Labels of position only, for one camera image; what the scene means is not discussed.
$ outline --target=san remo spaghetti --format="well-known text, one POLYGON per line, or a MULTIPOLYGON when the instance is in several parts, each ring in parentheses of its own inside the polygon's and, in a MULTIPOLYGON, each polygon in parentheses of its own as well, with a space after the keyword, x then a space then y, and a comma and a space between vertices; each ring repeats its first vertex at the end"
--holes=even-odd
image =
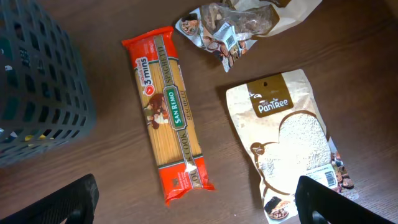
POLYGON ((164 27, 122 41, 130 51, 167 205, 191 189, 215 189, 208 181, 172 32, 164 27))

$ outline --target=gray plastic basket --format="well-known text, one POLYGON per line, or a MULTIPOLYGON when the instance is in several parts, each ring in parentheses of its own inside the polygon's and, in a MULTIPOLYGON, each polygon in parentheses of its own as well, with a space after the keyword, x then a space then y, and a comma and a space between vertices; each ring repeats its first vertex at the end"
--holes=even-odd
POLYGON ((33 0, 0 0, 0 167, 88 134, 80 55, 33 0))

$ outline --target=wooden table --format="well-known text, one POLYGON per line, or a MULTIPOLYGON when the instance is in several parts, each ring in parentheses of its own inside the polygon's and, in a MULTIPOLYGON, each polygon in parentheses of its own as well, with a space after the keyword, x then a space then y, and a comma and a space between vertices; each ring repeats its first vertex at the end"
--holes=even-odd
MULTIPOLYGON (((302 68, 356 183, 357 202, 398 222, 398 23, 383 1, 324 0, 299 26, 259 41, 229 73, 174 33, 197 135, 218 190, 189 192, 170 208, 120 41, 172 25, 211 1, 39 2, 80 48, 98 120, 87 138, 0 170, 0 218, 92 173, 100 192, 95 223, 266 223, 259 176, 231 125, 225 91, 302 68)), ((287 223, 295 222, 297 217, 287 223)))

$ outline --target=3 mins label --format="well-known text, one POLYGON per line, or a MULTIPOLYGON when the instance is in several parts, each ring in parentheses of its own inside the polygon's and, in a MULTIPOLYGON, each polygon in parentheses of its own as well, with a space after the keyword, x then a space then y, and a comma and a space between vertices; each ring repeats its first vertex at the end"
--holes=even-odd
POLYGON ((152 96, 155 93, 154 81, 150 74, 149 63, 147 57, 141 57, 136 59, 137 74, 141 86, 144 87, 143 94, 152 96))

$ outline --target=paper packaging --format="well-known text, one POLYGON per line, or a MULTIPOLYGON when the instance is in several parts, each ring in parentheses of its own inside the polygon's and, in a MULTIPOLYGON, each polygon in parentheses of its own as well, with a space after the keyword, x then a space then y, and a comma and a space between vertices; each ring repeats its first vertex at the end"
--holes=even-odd
POLYGON ((239 138, 261 176, 269 223, 297 215, 294 193, 301 175, 351 200, 358 198, 302 70, 234 87, 226 99, 239 138))
POLYGON ((302 22, 322 0, 224 0, 201 6, 175 25, 197 47, 214 54, 228 72, 257 41, 302 22))

